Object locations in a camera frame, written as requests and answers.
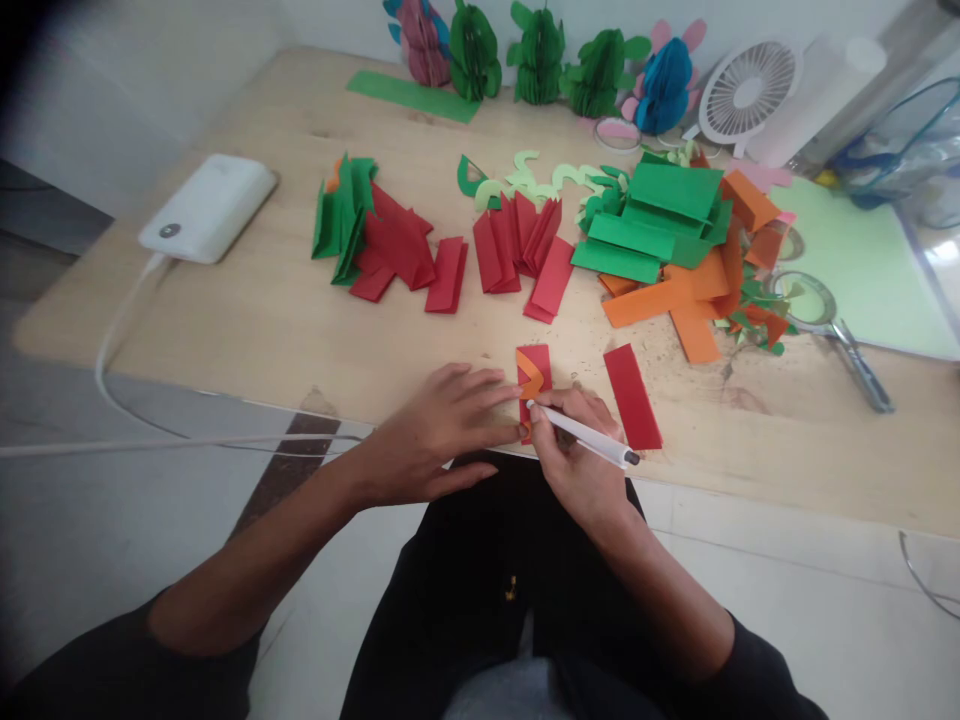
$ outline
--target person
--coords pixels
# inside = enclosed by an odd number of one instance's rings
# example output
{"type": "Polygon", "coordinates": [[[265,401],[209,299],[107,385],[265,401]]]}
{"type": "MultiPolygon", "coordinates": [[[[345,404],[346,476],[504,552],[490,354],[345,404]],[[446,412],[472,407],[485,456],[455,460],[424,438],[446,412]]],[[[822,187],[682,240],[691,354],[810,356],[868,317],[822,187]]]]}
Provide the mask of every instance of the person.
{"type": "MultiPolygon", "coordinates": [[[[341,718],[825,717],[781,654],[661,546],[619,468],[558,442],[539,407],[539,463],[483,452],[528,432],[490,424],[521,394],[503,379],[466,364],[433,373],[198,568],[41,664],[5,716],[245,717],[260,633],[316,555],[367,508],[426,501],[341,718]]],[[[537,403],[623,439],[589,394],[537,403]]]]}

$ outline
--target white power bank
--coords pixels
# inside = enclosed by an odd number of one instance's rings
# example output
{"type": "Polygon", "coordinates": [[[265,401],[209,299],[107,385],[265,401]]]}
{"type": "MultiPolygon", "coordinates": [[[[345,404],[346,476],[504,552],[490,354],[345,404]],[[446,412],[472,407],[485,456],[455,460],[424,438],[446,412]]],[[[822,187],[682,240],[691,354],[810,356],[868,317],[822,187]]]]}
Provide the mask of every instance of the white power bank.
{"type": "Polygon", "coordinates": [[[254,160],[211,155],[140,232],[164,255],[212,265],[267,199],[277,179],[254,160]]]}

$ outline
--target fan grille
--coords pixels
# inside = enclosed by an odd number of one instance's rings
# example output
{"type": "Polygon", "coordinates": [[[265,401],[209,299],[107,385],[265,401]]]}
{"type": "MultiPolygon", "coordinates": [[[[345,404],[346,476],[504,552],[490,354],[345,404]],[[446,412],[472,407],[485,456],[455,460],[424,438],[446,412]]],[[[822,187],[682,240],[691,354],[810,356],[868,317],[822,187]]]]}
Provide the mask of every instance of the fan grille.
{"type": "Polygon", "coordinates": [[[747,48],[723,69],[706,99],[710,128],[729,137],[749,133],[786,99],[796,71],[793,53],[778,42],[747,48]],[[742,90],[748,83],[755,93],[742,90]]]}

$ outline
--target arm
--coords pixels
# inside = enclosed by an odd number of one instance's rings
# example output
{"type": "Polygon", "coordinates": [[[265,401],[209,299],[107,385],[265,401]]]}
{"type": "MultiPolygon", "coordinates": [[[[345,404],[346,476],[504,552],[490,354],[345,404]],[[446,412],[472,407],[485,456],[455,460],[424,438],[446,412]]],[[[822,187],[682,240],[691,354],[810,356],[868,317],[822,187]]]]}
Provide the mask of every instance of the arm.
{"type": "Polygon", "coordinates": [[[149,627],[164,646],[210,656],[243,645],[266,623],[323,546],[358,512],[428,502],[490,477],[474,463],[441,467],[457,455],[516,442],[520,425],[477,426],[489,409],[520,396],[494,387],[502,370],[469,373],[447,365],[362,444],[323,466],[295,493],[157,600],[149,627]]]}
{"type": "MultiPolygon", "coordinates": [[[[623,441],[599,398],[559,390],[537,403],[623,441]]],[[[677,699],[682,716],[824,717],[797,692],[780,653],[737,623],[657,541],[624,496],[623,472],[580,445],[562,451],[536,407],[531,420],[554,494],[633,596],[656,649],[689,688],[677,699]]]]}
{"type": "Polygon", "coordinates": [[[425,502],[490,477],[457,455],[516,442],[519,425],[486,412],[520,396],[500,370],[448,365],[367,440],[300,488],[151,603],[75,639],[0,706],[16,718],[218,717],[249,711],[259,632],[317,553],[358,512],[425,502]]]}

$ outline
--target black sleeve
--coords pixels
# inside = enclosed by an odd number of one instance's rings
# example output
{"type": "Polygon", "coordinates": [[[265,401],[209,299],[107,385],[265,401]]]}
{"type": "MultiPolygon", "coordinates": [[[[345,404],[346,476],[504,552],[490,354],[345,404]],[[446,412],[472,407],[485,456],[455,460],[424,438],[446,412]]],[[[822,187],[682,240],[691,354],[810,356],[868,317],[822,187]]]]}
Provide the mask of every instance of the black sleeve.
{"type": "Polygon", "coordinates": [[[0,716],[245,718],[259,633],[226,655],[180,655],[160,645],[147,629],[154,600],[90,630],[45,660],[0,705],[0,716]]]}
{"type": "Polygon", "coordinates": [[[736,618],[733,624],[733,652],[726,665],[709,680],[679,693],[680,716],[825,720],[826,713],[797,692],[783,655],[736,618]]]}

